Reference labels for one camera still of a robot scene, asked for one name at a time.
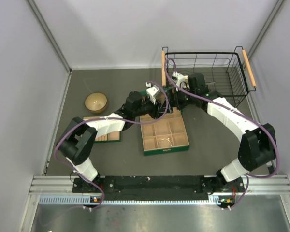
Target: wire basket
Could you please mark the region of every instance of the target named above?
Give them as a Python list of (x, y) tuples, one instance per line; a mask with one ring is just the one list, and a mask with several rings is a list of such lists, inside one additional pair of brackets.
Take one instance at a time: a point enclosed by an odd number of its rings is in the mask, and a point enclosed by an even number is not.
[[(162, 49), (165, 58), (175, 60), (179, 73), (182, 75), (202, 73), (210, 90), (218, 91), (233, 107), (237, 107), (249, 92), (256, 91), (253, 77), (250, 76), (253, 84), (247, 83), (240, 56), (235, 52), (239, 48), (243, 49), (236, 47), (234, 52), (169, 52), (168, 47)], [(170, 76), (173, 70), (174, 65), (169, 60), (167, 71)]]

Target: wooden handle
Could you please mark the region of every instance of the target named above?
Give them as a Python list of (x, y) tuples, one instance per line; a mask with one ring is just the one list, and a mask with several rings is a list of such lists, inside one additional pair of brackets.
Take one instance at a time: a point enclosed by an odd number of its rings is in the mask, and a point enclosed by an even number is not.
[(257, 84), (256, 84), (255, 78), (254, 78), (254, 76), (252, 74), (251, 66), (250, 66), (246, 51), (242, 50), (242, 52), (243, 52), (244, 61), (245, 61), (246, 67), (247, 67), (247, 71), (248, 71), (248, 74), (249, 74), (249, 78), (250, 78), (251, 84), (252, 84), (253, 87), (256, 87)]
[(161, 60), (162, 60), (162, 86), (166, 86), (166, 77), (164, 71), (165, 51), (162, 51)]

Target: wire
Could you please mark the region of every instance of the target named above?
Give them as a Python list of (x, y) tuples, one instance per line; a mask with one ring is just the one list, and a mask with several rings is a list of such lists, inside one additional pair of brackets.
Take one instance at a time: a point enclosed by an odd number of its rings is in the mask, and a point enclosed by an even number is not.
[(182, 83), (185, 83), (186, 88), (188, 88), (187, 83), (186, 83), (185, 81), (182, 81), (182, 82), (179, 84), (179, 86), (182, 86)]
[(232, 198), (235, 199), (235, 197), (236, 197), (236, 189), (234, 185), (232, 185)]
[(246, 183), (246, 188), (245, 188), (244, 192), (242, 193), (240, 198), (234, 203), (234, 205), (230, 206), (230, 209), (233, 209), (234, 207), (236, 207), (241, 202), (241, 200), (243, 199), (244, 195), (246, 194), (248, 186), (249, 186), (249, 177), (248, 177), (248, 175), (246, 175), (246, 178), (247, 178), (247, 183)]
[(71, 180), (71, 175), (74, 173), (74, 170), (70, 173), (69, 179), (74, 184), (74, 182)]
[[(220, 106), (220, 107), (222, 107), (222, 108), (224, 108), (224, 109), (226, 109), (226, 110), (231, 110), (229, 107), (227, 107), (227, 106), (225, 106), (225, 105), (222, 105), (222, 104), (217, 103), (217, 102), (215, 102), (215, 101), (212, 101), (212, 100), (210, 100), (210, 99), (207, 99), (207, 98), (201, 97), (201, 96), (199, 96), (199, 95), (196, 95), (196, 94), (190, 93), (190, 92), (184, 90), (183, 88), (181, 88), (180, 86), (178, 86), (178, 85), (177, 85), (177, 84), (172, 80), (172, 78), (169, 76), (169, 74), (168, 74), (168, 72), (167, 72), (167, 64), (168, 64), (169, 60), (171, 60), (171, 61), (173, 62), (173, 67), (174, 67), (174, 68), (173, 68), (173, 71), (176, 72), (176, 64), (175, 64), (174, 59), (172, 59), (172, 58), (166, 58), (165, 63), (164, 63), (164, 71), (165, 71), (166, 77), (168, 78), (169, 82), (170, 82), (173, 86), (175, 86), (177, 89), (179, 89), (180, 91), (186, 93), (186, 94), (189, 95), (189, 96), (192, 96), (192, 97), (194, 97), (194, 98), (200, 99), (200, 100), (205, 101), (205, 102), (213, 103), (213, 104), (218, 105), (218, 106)], [(246, 119), (247, 121), (252, 122), (252, 123), (255, 124), (257, 127), (259, 127), (259, 128), (260, 128), (260, 129), (261, 129), (261, 130), (262, 130), (262, 131), (263, 131), (263, 132), (268, 136), (268, 138), (270, 139), (270, 141), (271, 141), (271, 143), (272, 143), (272, 145), (273, 145), (273, 147), (274, 147), (275, 154), (276, 154), (276, 161), (277, 161), (277, 162), (276, 162), (276, 167), (275, 167), (275, 170), (274, 170), (271, 174), (269, 174), (269, 175), (265, 175), (265, 176), (257, 176), (257, 175), (252, 175), (252, 174), (248, 174), (248, 175), (251, 176), (251, 177), (254, 177), (254, 178), (265, 179), (265, 178), (269, 178), (269, 177), (272, 177), (273, 175), (277, 174), (277, 173), (278, 173), (278, 170), (279, 170), (279, 167), (280, 167), (280, 154), (279, 154), (279, 151), (278, 151), (278, 149), (277, 149), (276, 142), (275, 142), (274, 138), (272, 137), (272, 135), (267, 131), (267, 129), (265, 129), (265, 128), (264, 128), (260, 123), (258, 123), (257, 121), (255, 121), (255, 120), (253, 120), (253, 119), (251, 119), (251, 118), (249, 118), (249, 117), (247, 117), (247, 116), (245, 116), (245, 115), (243, 115), (243, 114), (241, 114), (241, 113), (239, 113), (239, 112), (237, 112), (237, 111), (231, 111), (231, 112), (234, 113), (234, 114), (236, 114), (236, 115), (238, 115), (238, 116), (240, 116), (240, 117), (242, 117), (242, 118), (244, 118), (244, 119)]]

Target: metal frame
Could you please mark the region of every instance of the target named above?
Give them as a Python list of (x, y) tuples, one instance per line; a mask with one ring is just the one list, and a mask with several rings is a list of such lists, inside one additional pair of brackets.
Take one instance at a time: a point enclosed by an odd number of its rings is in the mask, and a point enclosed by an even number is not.
[[(30, 195), (92, 195), (72, 193), (73, 183), (68, 176), (35, 176), (33, 178)], [(275, 175), (268, 179), (249, 178), (247, 195), (290, 195), (290, 183), (286, 175)], [(229, 193), (214, 193), (213, 195), (229, 195)]]
[(260, 42), (262, 41), (263, 37), (265, 36), (267, 30), (269, 29), (270, 25), (272, 24), (273, 20), (277, 16), (278, 12), (280, 11), (281, 7), (283, 6), (283, 3), (285, 0), (278, 0), (272, 9), (269, 17), (265, 21), (261, 31), (259, 32), (257, 38), (255, 39), (253, 45), (251, 46), (251, 49), (248, 51), (247, 56), (248, 58), (251, 58), (253, 54), (255, 53), (257, 47), (259, 46)]
[(58, 43), (56, 42), (51, 30), (49, 29), (47, 23), (45, 22), (38, 6), (36, 5), (34, 0), (26, 0), (27, 4), (29, 5), (30, 9), (32, 10), (35, 18), (38, 20), (40, 26), (42, 27), (42, 30), (44, 31), (48, 41), (50, 42), (50, 44), (52, 45), (55, 53), (57, 54), (59, 60), (61, 61), (62, 65), (64, 66), (64, 68), (68, 71), (71, 72), (72, 69), (69, 66), (67, 60), (65, 59)]
[(27, 198), (25, 210), (21, 219), (20, 226), (18, 228), (19, 232), (30, 232), (32, 229), (34, 217), (38, 208), (40, 196), (39, 195), (29, 195)]

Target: black mounting plate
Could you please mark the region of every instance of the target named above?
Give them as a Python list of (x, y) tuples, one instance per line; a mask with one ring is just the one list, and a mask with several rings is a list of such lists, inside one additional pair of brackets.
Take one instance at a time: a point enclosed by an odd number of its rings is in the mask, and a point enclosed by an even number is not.
[[(105, 200), (184, 201), (208, 200), (213, 192), (244, 191), (241, 178), (230, 188), (220, 189), (215, 177), (204, 176), (105, 176), (94, 180), (105, 192)], [(73, 193), (100, 193), (81, 178), (74, 179)]]

